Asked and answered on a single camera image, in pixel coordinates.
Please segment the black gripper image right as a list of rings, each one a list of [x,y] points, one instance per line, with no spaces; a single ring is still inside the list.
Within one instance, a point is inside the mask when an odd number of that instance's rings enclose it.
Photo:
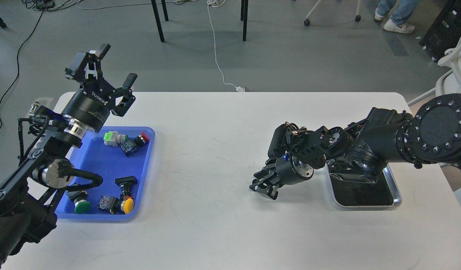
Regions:
[[[303,164],[294,156],[268,159],[263,168],[253,174],[249,189],[261,196],[276,200],[278,189],[284,185],[294,185],[312,178],[314,169]]]

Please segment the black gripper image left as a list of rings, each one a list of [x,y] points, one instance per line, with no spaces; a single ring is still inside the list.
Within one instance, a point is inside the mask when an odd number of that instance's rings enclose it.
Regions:
[[[136,100],[131,87],[137,74],[129,73],[121,88],[114,88],[103,77],[101,60],[110,47],[103,43],[96,50],[78,52],[70,67],[65,68],[65,77],[75,80],[80,87],[62,114],[93,130],[100,130],[110,114],[123,117]]]

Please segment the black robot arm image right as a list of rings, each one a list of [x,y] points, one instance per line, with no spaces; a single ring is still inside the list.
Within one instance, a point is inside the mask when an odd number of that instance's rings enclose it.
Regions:
[[[450,164],[461,171],[461,94],[444,94],[423,104],[415,116],[372,108],[346,128],[308,130],[285,122],[274,131],[265,166],[250,190],[275,200],[278,189],[313,176],[327,165],[332,179],[376,183],[389,164]]]

